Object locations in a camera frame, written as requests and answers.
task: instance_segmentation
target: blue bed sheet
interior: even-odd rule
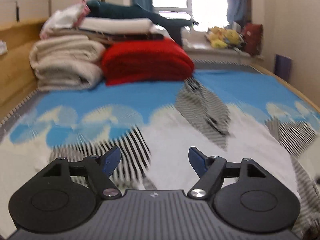
[[[309,105],[267,75],[236,71],[197,71],[195,77],[233,105],[264,122],[306,120],[315,130],[320,116]],[[174,104],[183,82],[141,82],[94,90],[57,91],[46,95],[12,130],[14,144],[45,134],[49,147],[121,136],[132,125],[143,126]]]

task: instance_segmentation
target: wooden bed frame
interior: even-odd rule
[[[40,39],[39,33],[45,21],[37,19],[0,27],[0,40],[5,41],[8,48],[8,52],[0,56],[0,120],[37,87],[29,64],[29,52]],[[320,113],[316,104],[290,84],[259,65],[253,67],[263,74],[274,76]]]

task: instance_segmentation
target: dark green garment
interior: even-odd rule
[[[100,0],[89,0],[87,1],[87,5],[91,11],[88,17],[109,19],[148,18],[153,24],[164,27],[168,31],[171,38],[173,38],[173,40],[180,46],[182,45],[181,28],[184,26],[198,24],[195,21],[185,19],[167,19],[157,13],[146,11],[139,5],[123,6],[102,2]]]

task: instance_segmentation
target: window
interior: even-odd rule
[[[194,19],[196,31],[228,25],[227,0],[153,0],[155,11],[167,18]]]

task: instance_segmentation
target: red blanket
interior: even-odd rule
[[[101,66],[107,85],[161,80],[182,81],[191,77],[194,64],[170,39],[125,41],[107,49]]]

